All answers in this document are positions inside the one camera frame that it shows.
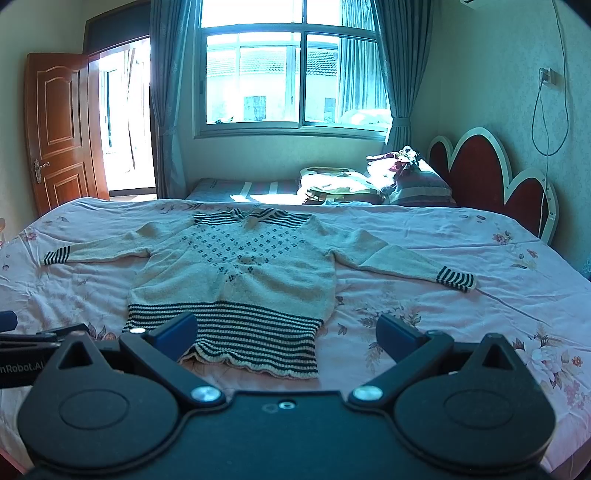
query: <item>door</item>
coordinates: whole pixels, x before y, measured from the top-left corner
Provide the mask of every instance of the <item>door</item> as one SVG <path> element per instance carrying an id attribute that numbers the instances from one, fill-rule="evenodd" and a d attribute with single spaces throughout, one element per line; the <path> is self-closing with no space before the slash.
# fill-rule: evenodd
<path id="1" fill-rule="evenodd" d="M 99 144 L 90 142 L 89 110 L 98 111 L 99 98 L 89 96 L 89 71 L 97 74 L 85 55 L 27 56 L 25 134 L 39 215 L 81 197 L 109 200 L 100 131 Z"/>

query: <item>window sill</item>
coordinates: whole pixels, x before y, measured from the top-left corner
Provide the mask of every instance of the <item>window sill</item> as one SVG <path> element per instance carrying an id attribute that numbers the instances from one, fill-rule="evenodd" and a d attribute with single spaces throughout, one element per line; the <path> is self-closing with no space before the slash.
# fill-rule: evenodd
<path id="1" fill-rule="evenodd" d="M 216 128 L 214 125 L 208 125 L 194 136 L 195 140 L 199 138 L 211 137 L 241 137 L 246 135 L 296 135 L 300 137 L 337 137 L 337 138 L 355 138 L 357 140 L 374 140 L 383 142 L 386 139 L 386 132 L 366 130 L 360 128 L 344 127 L 313 127 L 303 126 L 299 128 L 278 128 L 278 127 L 258 127 L 258 128 L 228 128 L 230 125 L 223 124 L 223 128 Z"/>

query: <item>pink bedsheet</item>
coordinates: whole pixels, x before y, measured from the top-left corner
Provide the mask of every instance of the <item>pink bedsheet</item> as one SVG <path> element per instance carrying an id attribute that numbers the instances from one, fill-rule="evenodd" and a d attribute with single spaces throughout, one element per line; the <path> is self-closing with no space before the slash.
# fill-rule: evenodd
<path id="1" fill-rule="evenodd" d="M 197 209 L 228 206 L 96 199 L 61 206 L 0 250 L 0 307 L 17 313 L 18 332 L 84 322 L 96 338 L 114 338 L 125 323 L 129 286 L 145 259 L 40 268 L 39 257 L 64 242 L 118 235 L 148 221 L 180 219 Z M 394 364 L 375 343 L 376 320 L 388 312 L 421 330 L 441 329 L 458 341 L 477 342 L 488 332 L 498 332 L 513 342 L 556 411 L 557 428 L 543 462 L 548 470 L 558 467 L 590 437 L 591 284 L 514 220 L 457 208 L 283 208 L 312 212 L 340 226 L 365 228 L 450 268 L 472 272 L 478 276 L 478 290 L 463 294 L 425 281 L 337 266 L 335 310 L 316 342 L 319 379 L 280 380 L 197 362 L 188 368 L 227 393 L 235 389 L 341 390 L 346 395 Z M 0 443 L 16 460 L 30 465 L 16 429 L 18 407 L 27 391 L 0 391 Z M 568 476 L 577 474 L 575 469 Z"/>

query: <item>red headboard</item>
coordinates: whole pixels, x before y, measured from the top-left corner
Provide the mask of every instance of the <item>red headboard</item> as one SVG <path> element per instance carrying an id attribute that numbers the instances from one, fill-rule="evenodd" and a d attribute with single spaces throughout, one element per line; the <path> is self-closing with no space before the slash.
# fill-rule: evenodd
<path id="1" fill-rule="evenodd" d="M 435 137 L 429 146 L 429 164 L 452 188 L 458 206 L 507 215 L 538 236 L 544 175 L 528 168 L 513 178 L 503 145 L 487 129 L 470 130 L 456 148 L 446 137 Z M 548 181 L 540 237 L 547 244 L 557 222 L 558 201 Z"/>

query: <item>knit sweater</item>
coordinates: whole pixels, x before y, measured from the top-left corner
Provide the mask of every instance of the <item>knit sweater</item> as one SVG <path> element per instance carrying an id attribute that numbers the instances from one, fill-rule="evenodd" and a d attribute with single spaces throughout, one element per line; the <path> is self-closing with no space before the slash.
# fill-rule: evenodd
<path id="1" fill-rule="evenodd" d="M 474 275 L 367 231 L 268 208 L 150 222 L 121 236 L 49 252 L 44 265 L 149 257 L 129 292 L 125 330 L 182 313 L 198 321 L 186 356 L 278 377 L 318 376 L 314 338 L 335 304 L 335 261 L 468 291 Z"/>

